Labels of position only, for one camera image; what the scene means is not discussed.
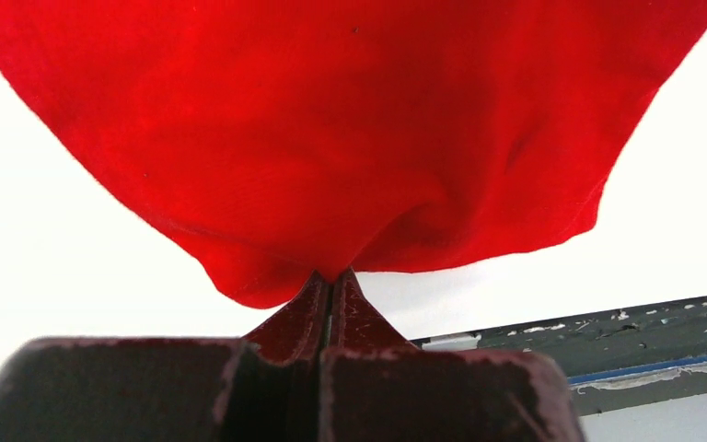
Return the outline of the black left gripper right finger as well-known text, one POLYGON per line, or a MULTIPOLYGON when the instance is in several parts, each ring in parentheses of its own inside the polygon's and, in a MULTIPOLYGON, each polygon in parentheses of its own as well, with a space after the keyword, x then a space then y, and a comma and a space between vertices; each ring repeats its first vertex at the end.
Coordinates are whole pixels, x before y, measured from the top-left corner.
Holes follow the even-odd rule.
POLYGON ((366 299, 353 269, 343 272, 332 288, 328 347, 357 352, 418 349, 366 299))

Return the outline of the red t-shirt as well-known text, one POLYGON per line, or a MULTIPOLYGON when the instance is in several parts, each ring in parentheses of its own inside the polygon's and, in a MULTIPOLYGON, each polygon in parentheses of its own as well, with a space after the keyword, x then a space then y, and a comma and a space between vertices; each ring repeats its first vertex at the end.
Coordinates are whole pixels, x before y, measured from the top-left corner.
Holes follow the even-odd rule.
POLYGON ((0 1, 0 72, 251 308, 592 229, 707 1, 0 1))

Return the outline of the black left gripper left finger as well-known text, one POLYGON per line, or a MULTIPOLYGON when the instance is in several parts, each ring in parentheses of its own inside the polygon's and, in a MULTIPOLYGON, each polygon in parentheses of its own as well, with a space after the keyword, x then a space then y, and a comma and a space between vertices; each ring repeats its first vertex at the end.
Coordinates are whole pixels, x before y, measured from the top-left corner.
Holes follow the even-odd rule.
POLYGON ((270 364, 311 360, 321 343, 329 296, 330 284, 313 272, 287 304, 243 339, 270 364))

